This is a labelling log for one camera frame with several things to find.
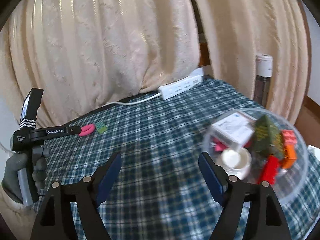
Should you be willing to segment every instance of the small screen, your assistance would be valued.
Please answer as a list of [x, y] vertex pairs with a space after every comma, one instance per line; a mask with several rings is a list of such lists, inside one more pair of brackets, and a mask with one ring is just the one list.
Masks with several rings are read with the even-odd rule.
[[26, 100], [24, 100], [24, 102], [23, 102], [23, 107], [22, 107], [20, 122], [23, 120], [23, 118], [25, 118], [25, 116], [26, 116], [26, 114], [27, 114], [29, 97], [30, 97], [30, 95], [28, 95], [27, 98], [26, 98]]

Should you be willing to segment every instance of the blue plaid fabric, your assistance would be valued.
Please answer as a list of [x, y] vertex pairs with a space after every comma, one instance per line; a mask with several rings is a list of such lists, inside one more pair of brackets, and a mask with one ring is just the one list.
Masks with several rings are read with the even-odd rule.
[[[132, 102], [154, 95], [150, 93]], [[114, 153], [122, 168], [107, 201], [98, 208], [110, 237], [120, 239], [209, 239], [221, 213], [198, 168], [201, 142], [216, 117], [231, 109], [259, 107], [220, 80], [207, 79], [163, 101], [114, 106], [72, 125], [103, 122], [108, 130], [46, 143], [48, 179], [63, 185], [91, 175]], [[312, 156], [301, 193], [285, 205], [292, 239], [301, 239], [320, 208], [320, 164]], [[34, 208], [41, 205], [41, 197]], [[79, 239], [85, 239], [77, 207], [71, 204]], [[241, 239], [248, 208], [243, 208], [236, 239]]]

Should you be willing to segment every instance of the clear bottle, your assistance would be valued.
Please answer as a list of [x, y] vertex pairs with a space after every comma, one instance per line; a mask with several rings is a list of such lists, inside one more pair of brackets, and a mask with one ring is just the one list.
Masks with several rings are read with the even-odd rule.
[[253, 100], [263, 107], [267, 106], [272, 67], [273, 58], [270, 55], [259, 54], [256, 56], [257, 76]]

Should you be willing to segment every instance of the pink ring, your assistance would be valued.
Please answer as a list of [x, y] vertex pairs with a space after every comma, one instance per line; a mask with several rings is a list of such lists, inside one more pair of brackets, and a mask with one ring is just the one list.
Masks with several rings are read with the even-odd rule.
[[81, 127], [81, 133], [79, 133], [79, 136], [87, 136], [91, 133], [93, 133], [93, 131], [96, 129], [96, 126], [92, 123], [92, 124], [88, 124], [84, 127]]

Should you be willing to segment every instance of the hand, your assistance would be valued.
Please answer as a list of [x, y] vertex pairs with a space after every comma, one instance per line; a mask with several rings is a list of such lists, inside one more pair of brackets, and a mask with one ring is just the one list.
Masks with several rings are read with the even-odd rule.
[[[49, 156], [49, 149], [36, 146], [33, 147], [32, 151], [36, 150], [37, 154], [33, 155], [33, 158], [36, 162], [34, 166], [34, 171], [32, 173], [32, 178], [36, 182], [36, 187], [38, 189], [44, 188], [44, 181], [46, 178], [46, 168], [47, 162], [45, 158]], [[7, 195], [12, 198], [15, 202], [23, 203], [22, 202], [22, 195], [19, 186], [18, 180], [18, 171], [25, 168], [27, 165], [27, 155], [24, 153], [18, 154], [15, 153], [10, 157], [4, 169], [4, 178], [2, 180], [2, 187]]]

